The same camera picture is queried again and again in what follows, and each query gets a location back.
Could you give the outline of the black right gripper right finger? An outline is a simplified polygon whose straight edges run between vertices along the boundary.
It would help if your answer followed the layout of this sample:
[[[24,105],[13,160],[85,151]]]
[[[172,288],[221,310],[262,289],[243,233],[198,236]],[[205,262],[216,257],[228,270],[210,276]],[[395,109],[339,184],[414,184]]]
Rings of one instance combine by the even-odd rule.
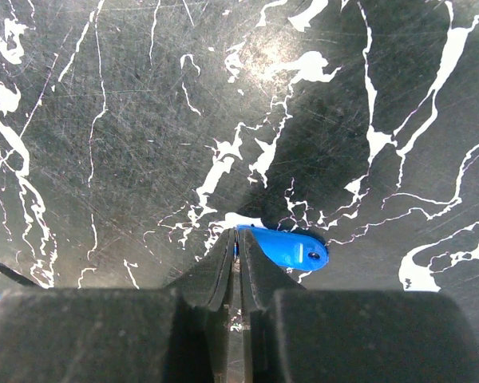
[[[308,290],[237,234],[255,382],[479,382],[456,302],[434,292]]]

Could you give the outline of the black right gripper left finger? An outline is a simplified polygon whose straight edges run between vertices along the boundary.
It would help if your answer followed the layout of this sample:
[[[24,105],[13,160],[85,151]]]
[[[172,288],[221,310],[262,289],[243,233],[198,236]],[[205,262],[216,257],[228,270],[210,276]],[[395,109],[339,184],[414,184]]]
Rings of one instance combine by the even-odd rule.
[[[0,299],[0,382],[224,382],[235,234],[159,289],[22,287]]]

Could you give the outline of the blue key tag with key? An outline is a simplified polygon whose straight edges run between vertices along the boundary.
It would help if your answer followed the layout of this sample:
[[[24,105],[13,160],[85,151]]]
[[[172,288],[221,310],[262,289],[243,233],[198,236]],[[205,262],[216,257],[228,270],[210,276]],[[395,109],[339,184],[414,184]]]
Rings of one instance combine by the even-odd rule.
[[[262,252],[279,267],[316,271],[329,263],[326,246],[313,237],[248,225],[236,229],[249,230]]]

